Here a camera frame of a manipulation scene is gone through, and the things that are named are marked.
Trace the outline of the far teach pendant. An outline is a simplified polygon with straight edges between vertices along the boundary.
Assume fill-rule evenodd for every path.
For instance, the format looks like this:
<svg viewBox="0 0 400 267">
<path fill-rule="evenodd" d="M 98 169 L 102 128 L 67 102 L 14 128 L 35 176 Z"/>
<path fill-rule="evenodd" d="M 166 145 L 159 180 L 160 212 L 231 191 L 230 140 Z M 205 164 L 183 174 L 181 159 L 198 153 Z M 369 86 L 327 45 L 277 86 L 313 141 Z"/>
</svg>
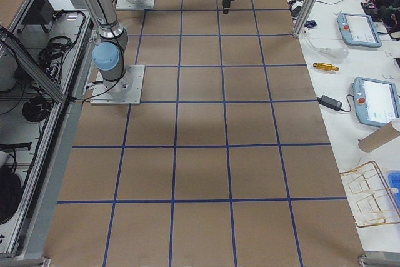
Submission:
<svg viewBox="0 0 400 267">
<path fill-rule="evenodd" d="M 337 23 L 342 39 L 347 45 L 369 48 L 380 48 L 382 46 L 371 16 L 339 13 Z"/>
</svg>

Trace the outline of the black power adapter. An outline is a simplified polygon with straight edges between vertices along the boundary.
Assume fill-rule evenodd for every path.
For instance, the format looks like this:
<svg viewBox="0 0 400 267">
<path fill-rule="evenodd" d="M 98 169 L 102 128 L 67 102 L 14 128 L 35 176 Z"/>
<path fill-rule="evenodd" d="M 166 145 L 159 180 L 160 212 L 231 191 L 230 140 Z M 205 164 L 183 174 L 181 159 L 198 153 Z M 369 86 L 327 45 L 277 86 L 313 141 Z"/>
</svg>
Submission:
<svg viewBox="0 0 400 267">
<path fill-rule="evenodd" d="M 317 101 L 320 105 L 325 106 L 334 111 L 340 111 L 343 105 L 343 103 L 338 101 L 337 99 L 330 98 L 329 96 L 326 95 L 317 97 Z"/>
</svg>

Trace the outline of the near teach pendant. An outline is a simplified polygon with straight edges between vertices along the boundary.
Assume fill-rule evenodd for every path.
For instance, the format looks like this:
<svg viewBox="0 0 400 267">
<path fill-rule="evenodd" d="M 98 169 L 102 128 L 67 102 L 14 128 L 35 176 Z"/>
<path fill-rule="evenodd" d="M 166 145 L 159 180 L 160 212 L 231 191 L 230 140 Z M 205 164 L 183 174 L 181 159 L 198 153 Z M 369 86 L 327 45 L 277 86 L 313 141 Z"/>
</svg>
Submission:
<svg viewBox="0 0 400 267">
<path fill-rule="evenodd" d="M 399 117 L 399 97 L 393 82 L 356 77 L 352 88 L 361 124 L 382 127 Z"/>
</svg>

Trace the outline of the small blue object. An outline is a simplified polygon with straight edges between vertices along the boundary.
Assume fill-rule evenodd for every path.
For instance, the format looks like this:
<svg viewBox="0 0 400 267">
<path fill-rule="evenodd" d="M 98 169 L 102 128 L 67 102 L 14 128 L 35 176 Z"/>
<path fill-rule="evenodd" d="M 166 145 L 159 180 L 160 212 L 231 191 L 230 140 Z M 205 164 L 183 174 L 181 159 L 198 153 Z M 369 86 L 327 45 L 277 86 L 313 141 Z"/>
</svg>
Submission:
<svg viewBox="0 0 400 267">
<path fill-rule="evenodd" d="M 317 22 L 315 20 L 308 20 L 304 24 L 306 28 L 315 28 L 317 26 Z"/>
</svg>

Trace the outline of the gold brass cylinder tool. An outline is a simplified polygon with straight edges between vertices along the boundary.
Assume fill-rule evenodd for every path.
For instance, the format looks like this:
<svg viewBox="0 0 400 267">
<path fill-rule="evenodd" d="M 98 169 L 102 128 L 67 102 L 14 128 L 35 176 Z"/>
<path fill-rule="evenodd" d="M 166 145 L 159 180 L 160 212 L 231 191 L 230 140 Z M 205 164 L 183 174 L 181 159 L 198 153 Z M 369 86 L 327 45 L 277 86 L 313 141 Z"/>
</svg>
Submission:
<svg viewBox="0 0 400 267">
<path fill-rule="evenodd" d="M 339 71 L 339 67 L 334 66 L 332 64 L 328 64 L 328 63 L 313 63 L 313 67 L 319 70 L 323 70 L 323 71 L 327 71 L 327 72 L 338 72 Z"/>
</svg>

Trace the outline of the cardboard tube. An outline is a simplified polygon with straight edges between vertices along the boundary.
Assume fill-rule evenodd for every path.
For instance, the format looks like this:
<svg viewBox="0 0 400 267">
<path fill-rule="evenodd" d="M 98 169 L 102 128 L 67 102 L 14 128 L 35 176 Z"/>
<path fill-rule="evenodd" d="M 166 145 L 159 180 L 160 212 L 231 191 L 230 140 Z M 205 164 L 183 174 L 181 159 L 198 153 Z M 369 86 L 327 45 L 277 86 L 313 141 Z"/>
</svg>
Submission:
<svg viewBox="0 0 400 267">
<path fill-rule="evenodd" d="M 369 153 L 398 137 L 399 118 L 396 118 L 359 140 L 358 146 L 362 151 Z"/>
</svg>

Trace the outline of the blue plastic box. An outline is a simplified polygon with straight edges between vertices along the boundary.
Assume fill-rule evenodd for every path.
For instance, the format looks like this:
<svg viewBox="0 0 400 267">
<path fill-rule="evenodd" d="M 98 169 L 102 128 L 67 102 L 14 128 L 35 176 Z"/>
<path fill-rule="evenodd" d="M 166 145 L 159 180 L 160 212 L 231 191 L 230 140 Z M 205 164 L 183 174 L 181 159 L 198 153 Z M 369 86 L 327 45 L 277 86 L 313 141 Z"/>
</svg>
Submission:
<svg viewBox="0 0 400 267">
<path fill-rule="evenodd" d="M 387 176 L 387 180 L 391 189 L 396 188 L 396 192 L 392 192 L 394 196 L 395 203 L 399 208 L 400 197 L 399 197 L 399 189 L 400 189 L 400 172 L 399 171 L 390 171 Z"/>
</svg>

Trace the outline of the teach pendant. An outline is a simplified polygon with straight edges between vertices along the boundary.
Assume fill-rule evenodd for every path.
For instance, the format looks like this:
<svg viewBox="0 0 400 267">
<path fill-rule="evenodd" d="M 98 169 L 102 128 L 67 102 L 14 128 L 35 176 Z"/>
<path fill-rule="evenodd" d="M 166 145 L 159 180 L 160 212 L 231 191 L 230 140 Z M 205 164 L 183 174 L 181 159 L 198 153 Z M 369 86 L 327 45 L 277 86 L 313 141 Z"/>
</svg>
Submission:
<svg viewBox="0 0 400 267">
<path fill-rule="evenodd" d="M 352 88 L 361 124 L 382 127 L 399 117 L 399 97 L 393 82 L 356 77 Z"/>
<path fill-rule="evenodd" d="M 337 23 L 342 39 L 347 45 L 369 48 L 380 48 L 382 46 L 371 16 L 339 13 Z"/>
</svg>

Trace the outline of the brown grid paper mat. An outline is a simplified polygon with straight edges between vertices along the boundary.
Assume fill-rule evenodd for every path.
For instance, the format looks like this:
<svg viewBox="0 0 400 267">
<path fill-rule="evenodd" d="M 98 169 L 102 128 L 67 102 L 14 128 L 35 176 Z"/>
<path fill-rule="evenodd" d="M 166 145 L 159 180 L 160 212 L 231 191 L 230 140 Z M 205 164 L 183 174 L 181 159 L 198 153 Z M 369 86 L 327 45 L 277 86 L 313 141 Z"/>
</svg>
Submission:
<svg viewBox="0 0 400 267">
<path fill-rule="evenodd" d="M 357 266 L 362 246 L 286 0 L 121 11 L 138 106 L 78 108 L 53 266 Z"/>
</svg>

